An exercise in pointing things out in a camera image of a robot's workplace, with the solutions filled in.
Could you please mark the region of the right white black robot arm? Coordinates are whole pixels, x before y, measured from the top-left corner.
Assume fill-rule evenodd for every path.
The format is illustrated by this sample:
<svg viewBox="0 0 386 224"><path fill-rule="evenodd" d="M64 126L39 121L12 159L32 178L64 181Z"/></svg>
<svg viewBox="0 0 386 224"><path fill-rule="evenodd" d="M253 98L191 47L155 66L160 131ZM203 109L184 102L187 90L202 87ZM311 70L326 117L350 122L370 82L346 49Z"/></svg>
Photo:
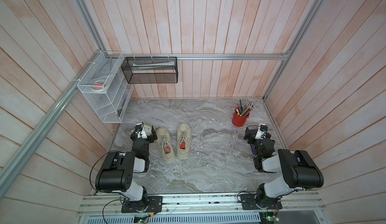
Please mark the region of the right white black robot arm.
<svg viewBox="0 0 386 224"><path fill-rule="evenodd" d="M252 148L255 169L261 173L280 173L280 176L271 182L260 184L255 195L242 192L241 202L251 203L251 199L254 199L254 209L281 209L279 202L283 196L323 186L323 174L308 152L275 150L275 141L271 139L267 125L248 126L244 140Z"/></svg>

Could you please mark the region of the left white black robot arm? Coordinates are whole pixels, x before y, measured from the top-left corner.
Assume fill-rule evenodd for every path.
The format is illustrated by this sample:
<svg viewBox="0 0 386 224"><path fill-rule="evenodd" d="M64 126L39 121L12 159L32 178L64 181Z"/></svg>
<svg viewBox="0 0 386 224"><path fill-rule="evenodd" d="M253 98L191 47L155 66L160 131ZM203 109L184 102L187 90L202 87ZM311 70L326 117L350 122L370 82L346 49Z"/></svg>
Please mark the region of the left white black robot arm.
<svg viewBox="0 0 386 224"><path fill-rule="evenodd" d="M121 195L123 213L140 213L149 211L150 204L146 188L133 180L133 174L146 173L149 169L149 146L157 140L155 128L139 123L130 139L131 151L109 151L103 155L104 161L91 186L98 192Z"/></svg>

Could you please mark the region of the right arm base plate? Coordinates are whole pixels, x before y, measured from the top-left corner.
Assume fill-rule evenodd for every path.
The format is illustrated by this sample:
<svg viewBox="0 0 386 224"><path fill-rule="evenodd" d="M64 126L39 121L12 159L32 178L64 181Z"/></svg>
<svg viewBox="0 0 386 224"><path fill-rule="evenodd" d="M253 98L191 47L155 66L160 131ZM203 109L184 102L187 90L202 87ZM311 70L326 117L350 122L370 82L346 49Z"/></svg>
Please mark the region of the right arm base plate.
<svg viewBox="0 0 386 224"><path fill-rule="evenodd" d="M245 211L249 210L281 210L282 204L278 198L269 198L264 195L242 193L238 196L242 208Z"/></svg>

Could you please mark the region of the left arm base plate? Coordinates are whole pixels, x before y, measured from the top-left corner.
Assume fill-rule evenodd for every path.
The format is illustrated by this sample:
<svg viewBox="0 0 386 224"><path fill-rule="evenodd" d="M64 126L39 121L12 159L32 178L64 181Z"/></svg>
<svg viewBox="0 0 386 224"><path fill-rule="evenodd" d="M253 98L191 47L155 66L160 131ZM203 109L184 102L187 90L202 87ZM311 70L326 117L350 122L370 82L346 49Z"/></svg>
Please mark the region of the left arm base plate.
<svg viewBox="0 0 386 224"><path fill-rule="evenodd" d="M124 199L121 212L125 214L157 214L162 211L162 201L162 196L143 197L140 201Z"/></svg>

